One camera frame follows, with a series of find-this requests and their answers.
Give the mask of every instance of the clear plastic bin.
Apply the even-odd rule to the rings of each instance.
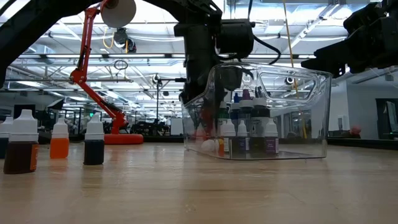
[[[266,101],[268,120],[273,120],[277,127],[279,151],[269,152],[267,137],[253,137],[251,128],[255,127],[249,121],[245,121],[247,138],[224,137],[226,128],[220,126],[224,119],[220,118],[220,104],[225,101],[231,112],[235,94],[242,96],[244,90],[249,90],[251,98],[257,96]],[[185,147],[222,159],[324,158],[330,90],[331,74],[325,72],[257,63],[215,66],[205,92],[183,105]],[[225,150],[226,143],[230,150]]]

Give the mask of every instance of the hanging cable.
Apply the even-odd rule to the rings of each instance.
[[[290,62],[292,63],[292,68],[294,68],[293,50],[292,50],[292,43],[290,41],[289,23],[287,22],[286,0],[283,0],[283,3],[284,3],[284,11],[285,11],[285,19],[286,19],[287,42],[288,42],[289,51],[290,51]],[[296,91],[296,97],[298,99],[299,98],[299,89],[298,89],[298,86],[297,86],[297,80],[295,78],[294,78],[294,84],[293,85],[294,85],[294,89]],[[307,130],[305,129],[304,113],[301,110],[301,108],[299,108],[298,110],[300,111],[300,115],[301,115],[304,139],[307,139]]]
[[[249,10],[248,10],[248,19],[249,20],[250,20],[250,13],[251,13],[252,7],[253,7],[253,0],[250,0],[249,1]],[[280,50],[277,49],[276,47],[272,46],[271,44],[265,43],[264,41],[262,41],[260,38],[256,37],[255,35],[253,35],[253,36],[254,36],[254,40],[259,42],[261,45],[267,47],[268,49],[275,51],[278,54],[278,56],[272,62],[269,63],[270,65],[275,64],[280,59],[280,56],[282,55]]]
[[[6,2],[3,7],[0,9],[0,16],[3,15],[3,13],[5,13],[7,11],[7,9],[17,0],[8,0],[8,2]]]
[[[113,42],[114,42],[114,32],[113,32],[113,34],[112,34],[112,43],[111,43],[111,46],[108,46],[108,45],[106,45],[106,42],[105,42],[105,35],[106,35],[106,31],[108,30],[108,28],[107,27],[105,27],[105,32],[104,32],[104,37],[102,38],[102,43],[104,43],[104,46],[107,48],[107,49],[111,49],[112,47],[113,47]]]

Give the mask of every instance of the orange liquid bottle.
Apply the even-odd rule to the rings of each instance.
[[[69,155],[69,139],[58,138],[51,139],[50,145],[50,158],[51,159],[64,159]]]
[[[63,118],[59,118],[52,131],[50,158],[65,159],[69,155],[68,126]]]

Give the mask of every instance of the wooden surface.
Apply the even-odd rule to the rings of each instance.
[[[40,149],[4,175],[0,223],[398,223],[398,152],[330,146],[326,159],[223,161],[183,144],[106,148],[103,166]]]

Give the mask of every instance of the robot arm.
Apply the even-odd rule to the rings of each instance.
[[[145,0],[159,6],[179,21],[175,36],[184,37],[187,82],[181,95],[186,103],[202,93],[211,68],[220,63],[220,54],[231,58],[247,57],[254,36],[248,19],[222,21],[222,12],[211,0]],[[52,25],[65,16],[78,14],[101,0],[30,0],[0,27],[0,52],[7,57],[0,62],[0,84],[4,84],[6,68]]]
[[[382,5],[375,2],[354,12],[343,24],[348,38],[318,49],[316,58],[302,62],[302,67],[330,72],[337,78],[345,73],[346,65],[351,73],[397,65],[398,1],[383,1]]]

